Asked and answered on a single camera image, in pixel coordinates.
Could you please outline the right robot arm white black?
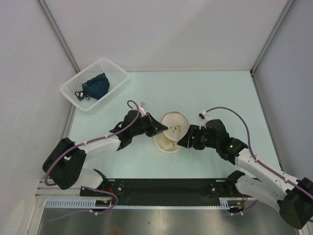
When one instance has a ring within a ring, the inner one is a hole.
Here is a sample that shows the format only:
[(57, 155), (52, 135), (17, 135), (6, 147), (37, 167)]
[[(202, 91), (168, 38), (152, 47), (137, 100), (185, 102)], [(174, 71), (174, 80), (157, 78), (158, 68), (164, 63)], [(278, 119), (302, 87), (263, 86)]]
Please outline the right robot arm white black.
[(178, 145), (196, 150), (213, 148), (222, 159), (253, 175), (250, 178), (240, 171), (233, 172), (231, 181), (225, 184), (230, 196), (252, 196), (278, 211), (297, 230), (312, 222), (312, 181), (306, 177), (300, 180), (262, 161), (247, 144), (231, 137), (221, 120), (209, 120), (203, 126), (190, 125)]

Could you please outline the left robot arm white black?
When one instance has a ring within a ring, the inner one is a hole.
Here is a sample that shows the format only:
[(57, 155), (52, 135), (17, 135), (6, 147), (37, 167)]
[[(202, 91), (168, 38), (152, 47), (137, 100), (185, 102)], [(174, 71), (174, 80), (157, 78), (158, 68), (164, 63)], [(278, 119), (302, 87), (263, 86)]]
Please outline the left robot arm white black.
[(122, 150), (130, 145), (136, 136), (145, 134), (151, 138), (166, 130), (168, 127), (158, 122), (149, 112), (130, 110), (123, 121), (110, 130), (109, 135), (80, 144), (63, 138), (42, 166), (46, 173), (45, 185), (57, 185), (62, 190), (69, 189), (82, 177), (86, 160), (107, 152)]

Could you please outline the beige mesh laundry bag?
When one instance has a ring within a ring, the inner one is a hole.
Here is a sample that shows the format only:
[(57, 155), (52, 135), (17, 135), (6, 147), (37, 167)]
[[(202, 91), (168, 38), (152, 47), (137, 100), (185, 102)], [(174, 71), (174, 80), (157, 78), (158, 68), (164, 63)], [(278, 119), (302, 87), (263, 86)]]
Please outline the beige mesh laundry bag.
[(161, 124), (168, 129), (153, 137), (156, 148), (164, 153), (180, 151), (178, 141), (185, 136), (190, 126), (186, 117), (179, 112), (168, 112), (163, 116)]

